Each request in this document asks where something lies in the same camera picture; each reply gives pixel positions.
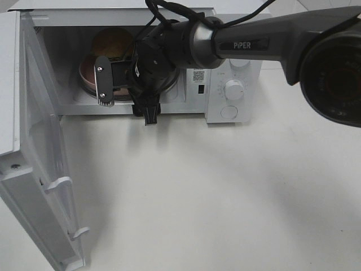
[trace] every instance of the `qr code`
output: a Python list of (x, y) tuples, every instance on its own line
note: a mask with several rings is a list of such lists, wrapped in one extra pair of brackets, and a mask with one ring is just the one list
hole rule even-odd
[(194, 82), (204, 81), (204, 73), (205, 73), (205, 71), (194, 71), (193, 72), (193, 81)]

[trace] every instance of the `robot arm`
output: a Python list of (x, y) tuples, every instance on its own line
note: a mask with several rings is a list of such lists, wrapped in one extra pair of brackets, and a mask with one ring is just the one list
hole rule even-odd
[(318, 113), (361, 126), (360, 14), (361, 7), (334, 8), (219, 29), (197, 20), (160, 24), (139, 42), (129, 70), (134, 111), (155, 124), (159, 95), (180, 68), (217, 68), (228, 58), (275, 60)]

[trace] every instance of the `open microwave door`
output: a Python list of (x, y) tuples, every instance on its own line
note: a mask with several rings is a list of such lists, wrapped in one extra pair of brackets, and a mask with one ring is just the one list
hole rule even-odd
[(85, 265), (52, 79), (31, 19), (0, 14), (0, 196), (57, 271)]

